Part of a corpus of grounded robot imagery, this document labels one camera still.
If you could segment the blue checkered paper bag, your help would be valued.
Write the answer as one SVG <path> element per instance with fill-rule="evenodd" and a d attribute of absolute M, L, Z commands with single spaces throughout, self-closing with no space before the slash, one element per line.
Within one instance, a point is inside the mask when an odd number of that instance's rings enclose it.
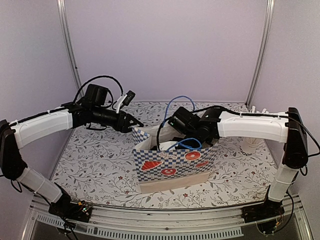
<path fill-rule="evenodd" d="M 204 183 L 214 165 L 218 139 L 213 112 L 200 117 L 179 107 L 153 127 L 133 127 L 132 150 L 143 194 Z"/>

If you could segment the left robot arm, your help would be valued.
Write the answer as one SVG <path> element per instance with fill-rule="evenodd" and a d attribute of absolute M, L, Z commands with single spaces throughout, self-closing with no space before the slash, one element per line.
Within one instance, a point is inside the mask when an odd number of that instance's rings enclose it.
<path fill-rule="evenodd" d="M 20 150 L 27 145 L 52 134 L 76 129 L 86 124 L 98 124 L 103 128 L 111 127 L 120 133 L 129 133 L 133 126 L 143 123 L 131 114 L 123 111 L 136 94 L 129 90 L 120 92 L 117 100 L 106 105 L 107 96 L 112 93 L 107 87 L 93 84 L 94 80 L 105 78 L 120 82 L 109 75 L 96 76 L 85 82 L 80 88 L 85 89 L 84 96 L 75 96 L 70 102 L 38 113 L 36 115 L 8 122 L 0 122 L 0 169 L 2 176 L 11 182 L 17 182 L 32 192 L 44 197 L 63 217 L 74 213 L 70 195 L 61 186 L 48 180 L 27 165 Z"/>

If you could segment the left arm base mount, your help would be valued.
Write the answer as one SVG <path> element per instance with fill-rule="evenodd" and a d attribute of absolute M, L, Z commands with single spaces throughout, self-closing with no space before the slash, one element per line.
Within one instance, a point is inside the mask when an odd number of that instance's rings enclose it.
<path fill-rule="evenodd" d="M 67 193 L 63 193 L 57 202 L 51 202 L 48 212 L 64 219 L 88 223 L 92 215 L 92 206 L 84 200 L 71 201 Z"/>

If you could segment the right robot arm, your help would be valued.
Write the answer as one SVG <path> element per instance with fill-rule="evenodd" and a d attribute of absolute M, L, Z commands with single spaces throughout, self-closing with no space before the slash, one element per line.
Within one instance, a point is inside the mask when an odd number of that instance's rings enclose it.
<path fill-rule="evenodd" d="M 198 116 L 195 110 L 179 107 L 172 116 L 164 118 L 159 128 L 169 124 L 185 136 L 188 146 L 197 148 L 213 139 L 228 137 L 264 139 L 284 144 L 282 162 L 268 187 L 264 202 L 258 208 L 262 218 L 269 218 L 278 210 L 298 171 L 307 165 L 311 157 L 307 138 L 311 138 L 312 134 L 303 125 L 299 111 L 290 107 L 280 113 L 235 112 L 214 105 L 203 108 L 202 112 L 204 114 Z"/>

